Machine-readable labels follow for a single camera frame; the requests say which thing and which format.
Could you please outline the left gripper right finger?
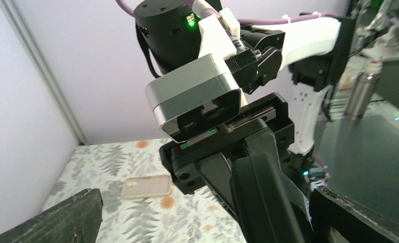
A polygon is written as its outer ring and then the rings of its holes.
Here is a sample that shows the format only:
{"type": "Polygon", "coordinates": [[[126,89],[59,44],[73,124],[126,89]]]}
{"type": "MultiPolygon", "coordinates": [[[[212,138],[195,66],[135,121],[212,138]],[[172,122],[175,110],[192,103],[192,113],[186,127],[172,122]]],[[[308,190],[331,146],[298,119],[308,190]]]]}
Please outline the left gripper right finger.
{"type": "Polygon", "coordinates": [[[310,196],[313,242],[399,242],[399,224],[328,187],[310,196]]]}

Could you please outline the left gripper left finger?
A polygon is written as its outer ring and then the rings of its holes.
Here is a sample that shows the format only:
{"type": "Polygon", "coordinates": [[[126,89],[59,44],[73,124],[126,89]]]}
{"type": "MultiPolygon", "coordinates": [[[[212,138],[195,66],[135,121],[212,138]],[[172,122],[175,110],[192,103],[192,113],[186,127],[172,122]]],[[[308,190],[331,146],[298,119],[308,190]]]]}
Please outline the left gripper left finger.
{"type": "Polygon", "coordinates": [[[98,188],[87,188],[0,234],[0,242],[96,242],[103,221],[98,188]]]}

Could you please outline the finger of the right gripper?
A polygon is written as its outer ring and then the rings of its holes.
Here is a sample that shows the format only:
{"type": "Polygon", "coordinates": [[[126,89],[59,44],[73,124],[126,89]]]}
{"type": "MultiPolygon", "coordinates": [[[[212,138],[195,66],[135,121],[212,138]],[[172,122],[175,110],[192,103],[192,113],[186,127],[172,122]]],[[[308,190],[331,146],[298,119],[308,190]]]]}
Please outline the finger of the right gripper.
{"type": "Polygon", "coordinates": [[[217,201],[237,222],[243,220],[242,187],[237,174],[242,157],[219,152],[200,160],[196,167],[217,201]]]}
{"type": "Polygon", "coordinates": [[[247,242],[304,242],[281,181],[274,134],[263,129],[247,140],[243,161],[243,233],[247,242]]]}

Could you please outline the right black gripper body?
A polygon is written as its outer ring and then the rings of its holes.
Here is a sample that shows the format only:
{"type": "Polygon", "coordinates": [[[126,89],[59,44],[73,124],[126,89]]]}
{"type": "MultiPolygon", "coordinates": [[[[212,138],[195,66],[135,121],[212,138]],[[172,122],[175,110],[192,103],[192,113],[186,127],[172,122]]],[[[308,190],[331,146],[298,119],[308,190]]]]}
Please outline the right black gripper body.
{"type": "Polygon", "coordinates": [[[219,152],[226,157],[246,157],[250,155],[247,138],[266,128],[274,133],[278,161],[286,170],[291,164],[289,146],[294,143],[294,123],[289,118],[288,103],[278,93],[247,105],[231,123],[218,126],[201,141],[192,145],[169,142],[161,146],[162,165],[183,194],[194,194],[206,186],[196,167],[200,160],[219,152]]]}

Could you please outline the beige phone case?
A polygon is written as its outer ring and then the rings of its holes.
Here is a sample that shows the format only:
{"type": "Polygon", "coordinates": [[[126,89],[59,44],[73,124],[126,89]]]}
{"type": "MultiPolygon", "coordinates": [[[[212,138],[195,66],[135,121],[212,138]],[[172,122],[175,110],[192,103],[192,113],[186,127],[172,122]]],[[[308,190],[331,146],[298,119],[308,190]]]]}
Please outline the beige phone case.
{"type": "Polygon", "coordinates": [[[154,175],[128,178],[122,186],[122,199],[165,197],[172,193],[169,175],[154,175]]]}

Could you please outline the black phone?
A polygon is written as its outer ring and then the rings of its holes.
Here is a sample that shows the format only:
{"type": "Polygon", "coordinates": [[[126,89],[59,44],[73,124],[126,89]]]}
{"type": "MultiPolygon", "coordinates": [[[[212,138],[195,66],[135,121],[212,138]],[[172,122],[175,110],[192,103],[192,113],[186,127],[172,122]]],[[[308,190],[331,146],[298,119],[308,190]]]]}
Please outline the black phone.
{"type": "Polygon", "coordinates": [[[292,202],[282,172],[267,153],[236,160],[230,188],[246,242],[311,242],[305,214],[292,202]]]}

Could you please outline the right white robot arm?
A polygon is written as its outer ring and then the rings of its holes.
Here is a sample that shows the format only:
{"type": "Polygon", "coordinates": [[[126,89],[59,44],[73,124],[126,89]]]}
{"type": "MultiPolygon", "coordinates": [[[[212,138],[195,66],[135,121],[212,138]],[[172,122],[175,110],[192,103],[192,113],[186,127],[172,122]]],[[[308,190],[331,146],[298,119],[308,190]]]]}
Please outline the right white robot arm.
{"type": "Polygon", "coordinates": [[[247,242],[313,242],[304,175],[327,89],[355,19],[239,20],[219,1],[143,1],[131,11],[161,71],[145,89],[164,168],[184,194],[208,187],[247,242]]]}

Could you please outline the floral patterned table mat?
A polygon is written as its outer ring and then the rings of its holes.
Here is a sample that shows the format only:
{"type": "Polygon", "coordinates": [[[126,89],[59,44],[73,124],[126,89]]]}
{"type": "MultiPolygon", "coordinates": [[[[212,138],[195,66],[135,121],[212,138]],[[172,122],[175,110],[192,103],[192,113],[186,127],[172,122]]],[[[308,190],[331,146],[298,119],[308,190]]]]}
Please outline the floral patterned table mat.
{"type": "Polygon", "coordinates": [[[77,147],[51,189],[46,210],[86,188],[103,198],[97,242],[244,242],[235,220],[203,187],[193,195],[173,186],[165,197],[122,199],[129,178],[164,175],[159,148],[167,139],[77,147]]]}

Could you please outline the silver metal bottle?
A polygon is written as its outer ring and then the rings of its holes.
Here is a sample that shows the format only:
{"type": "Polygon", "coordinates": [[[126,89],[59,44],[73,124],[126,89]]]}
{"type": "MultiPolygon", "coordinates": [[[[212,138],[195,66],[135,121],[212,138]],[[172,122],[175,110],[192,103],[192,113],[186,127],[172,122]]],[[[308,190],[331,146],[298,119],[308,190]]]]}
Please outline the silver metal bottle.
{"type": "Polygon", "coordinates": [[[375,92],[382,67],[383,62],[380,59],[369,59],[356,76],[344,110],[344,116],[349,120],[363,118],[375,92]]]}

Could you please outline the aluminium rail frame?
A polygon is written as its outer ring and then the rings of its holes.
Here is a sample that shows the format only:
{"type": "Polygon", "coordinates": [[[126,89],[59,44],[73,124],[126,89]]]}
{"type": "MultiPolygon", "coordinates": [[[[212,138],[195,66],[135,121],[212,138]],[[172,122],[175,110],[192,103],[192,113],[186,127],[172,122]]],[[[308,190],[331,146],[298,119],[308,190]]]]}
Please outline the aluminium rail frame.
{"type": "Polygon", "coordinates": [[[50,65],[42,53],[17,4],[14,1],[0,1],[0,9],[8,20],[42,82],[46,86],[50,97],[54,101],[62,118],[65,120],[70,132],[75,137],[78,145],[89,144],[73,110],[53,74],[53,71],[51,70],[50,65]]]}

